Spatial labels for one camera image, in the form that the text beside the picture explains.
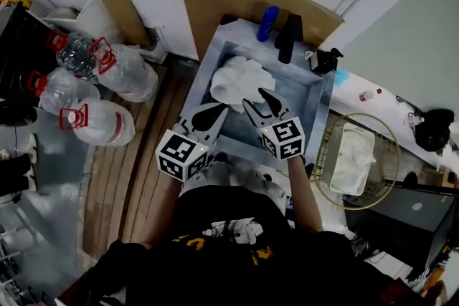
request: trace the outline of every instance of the white tissue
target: white tissue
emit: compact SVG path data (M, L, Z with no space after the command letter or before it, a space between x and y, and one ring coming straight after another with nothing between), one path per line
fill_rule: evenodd
M376 160L369 139L354 131L344 131L332 186L346 193L356 193L372 162Z
M214 73L210 94L215 100L243 113L243 98L252 102L264 102L258 88L274 90L274 87L274 78L259 62L237 56L229 59Z

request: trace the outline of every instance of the black t-shirt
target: black t-shirt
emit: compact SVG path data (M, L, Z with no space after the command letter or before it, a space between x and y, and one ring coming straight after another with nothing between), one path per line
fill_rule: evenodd
M186 192L161 246L113 243L95 269L92 287L126 284L127 305L376 305L392 280L344 236L292 230L271 199L234 186Z

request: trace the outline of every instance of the wooden pallet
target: wooden pallet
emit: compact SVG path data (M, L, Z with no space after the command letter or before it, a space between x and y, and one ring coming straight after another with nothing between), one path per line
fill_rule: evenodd
M191 82L156 67L158 94L143 103L114 102L127 108L136 135L123 147L97 147L87 190L83 251L99 259L116 239L130 241L143 225L158 178L154 151L177 121Z

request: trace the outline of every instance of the empty plastic bottle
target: empty plastic bottle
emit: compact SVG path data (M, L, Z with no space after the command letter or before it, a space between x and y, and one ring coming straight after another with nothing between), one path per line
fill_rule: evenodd
M46 45L56 51L56 60L60 67L76 78L96 84L98 79L93 74L96 62L88 51L92 43L91 37L82 32L62 34L52 30Z
M158 75L138 49L122 44L110 46L102 37L91 46L90 53L98 62L93 72L100 84L126 101L143 102L153 97Z
M75 100L100 99L94 85L77 79L64 68L56 68L47 76L32 72L27 87L40 97L38 107L54 115L59 115L61 108L70 108Z
M68 113L69 126L64 126ZM73 109L61 109L60 128L72 129L78 139L92 145L125 145L136 134L132 115L122 106L86 98Z

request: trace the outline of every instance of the stainless steel basin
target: stainless steel basin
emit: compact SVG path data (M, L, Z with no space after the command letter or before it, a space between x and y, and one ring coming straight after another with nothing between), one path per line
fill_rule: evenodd
M328 115L335 72L326 75L313 73L304 59L304 52L312 48L299 42L295 43L292 62L282 64L278 61L278 50L274 48L277 32L261 43L255 38L257 28L257 24L243 19L218 26L182 112L214 102L209 92L212 75L229 58L242 55L254 59L275 78L275 91L288 100L300 118L306 134L306 163L315 163ZM269 111L266 103L257 104L257 107L261 111ZM217 139L217 149L254 163L286 169L285 162L277 161L262 147L247 114L240 114L231 108Z

